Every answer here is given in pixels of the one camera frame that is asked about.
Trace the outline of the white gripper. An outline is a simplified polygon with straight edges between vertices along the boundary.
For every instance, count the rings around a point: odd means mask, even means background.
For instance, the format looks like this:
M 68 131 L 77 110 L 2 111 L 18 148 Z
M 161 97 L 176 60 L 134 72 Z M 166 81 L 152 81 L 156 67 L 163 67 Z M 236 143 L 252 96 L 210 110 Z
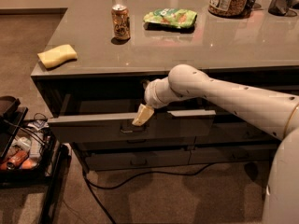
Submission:
M 154 114 L 153 108 L 159 109 L 180 100 L 179 95 L 171 89 L 167 77 L 151 81 L 145 89 L 144 98 L 146 105 L 139 106 L 132 122 L 135 126 L 145 124 Z

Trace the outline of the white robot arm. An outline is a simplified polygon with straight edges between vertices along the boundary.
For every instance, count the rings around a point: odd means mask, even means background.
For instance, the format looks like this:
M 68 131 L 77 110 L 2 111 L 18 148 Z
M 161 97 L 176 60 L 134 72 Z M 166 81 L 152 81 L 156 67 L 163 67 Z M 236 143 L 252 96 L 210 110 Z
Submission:
M 172 102 L 198 97 L 280 141 L 266 186 L 263 224 L 299 224 L 299 96 L 214 79 L 179 64 L 168 77 L 148 83 L 133 124 L 143 125 Z

